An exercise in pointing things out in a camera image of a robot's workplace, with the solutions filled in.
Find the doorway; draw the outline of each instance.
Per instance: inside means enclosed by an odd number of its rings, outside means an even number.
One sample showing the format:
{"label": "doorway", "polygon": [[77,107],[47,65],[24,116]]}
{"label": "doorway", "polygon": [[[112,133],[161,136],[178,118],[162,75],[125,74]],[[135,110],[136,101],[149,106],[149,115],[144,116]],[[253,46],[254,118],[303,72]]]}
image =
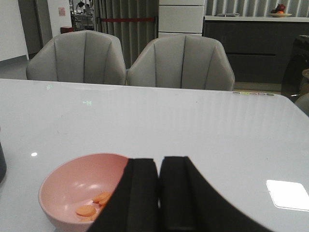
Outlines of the doorway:
{"label": "doorway", "polygon": [[29,59],[52,38],[47,0],[18,0]]}

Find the gray curtain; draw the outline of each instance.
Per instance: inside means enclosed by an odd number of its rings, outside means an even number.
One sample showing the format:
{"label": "gray curtain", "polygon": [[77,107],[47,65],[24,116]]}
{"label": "gray curtain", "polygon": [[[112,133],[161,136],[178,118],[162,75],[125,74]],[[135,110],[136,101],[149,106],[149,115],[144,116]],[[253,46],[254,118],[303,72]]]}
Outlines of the gray curtain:
{"label": "gray curtain", "polygon": [[308,17],[309,0],[206,0],[205,15],[239,13],[241,16],[268,16],[277,4],[286,6],[292,17]]}
{"label": "gray curtain", "polygon": [[126,68],[155,39],[156,21],[102,22],[101,19],[157,18],[158,5],[158,0],[93,0],[95,30],[119,38]]}

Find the red rope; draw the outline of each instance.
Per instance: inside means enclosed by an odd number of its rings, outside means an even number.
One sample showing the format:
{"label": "red rope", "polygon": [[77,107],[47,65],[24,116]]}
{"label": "red rope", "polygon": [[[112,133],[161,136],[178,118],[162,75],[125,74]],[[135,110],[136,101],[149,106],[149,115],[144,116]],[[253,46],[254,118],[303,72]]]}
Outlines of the red rope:
{"label": "red rope", "polygon": [[119,23],[119,22],[153,22],[154,17],[151,18],[101,18],[101,22]]}

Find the red fruit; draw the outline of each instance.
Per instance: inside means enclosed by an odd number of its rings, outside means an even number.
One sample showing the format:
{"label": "red fruit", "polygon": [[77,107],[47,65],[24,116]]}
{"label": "red fruit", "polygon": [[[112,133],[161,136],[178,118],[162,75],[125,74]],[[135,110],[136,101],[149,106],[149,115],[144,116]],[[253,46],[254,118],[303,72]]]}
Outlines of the red fruit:
{"label": "red fruit", "polygon": [[285,5],[283,4],[278,4],[278,6],[276,7],[276,12],[284,11],[284,10],[285,10]]}

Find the floor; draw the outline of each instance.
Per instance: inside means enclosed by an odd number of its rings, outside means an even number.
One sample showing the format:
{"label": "floor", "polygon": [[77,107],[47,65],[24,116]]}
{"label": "floor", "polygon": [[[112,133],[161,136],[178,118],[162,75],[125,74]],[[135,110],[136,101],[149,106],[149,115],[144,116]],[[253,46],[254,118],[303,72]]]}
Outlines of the floor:
{"label": "floor", "polygon": [[26,80],[26,56],[0,62],[0,78]]}
{"label": "floor", "polygon": [[[0,78],[26,80],[26,56],[5,60],[0,62]],[[235,83],[235,91],[240,92],[262,92],[280,94],[279,87],[265,86],[259,83]]]}

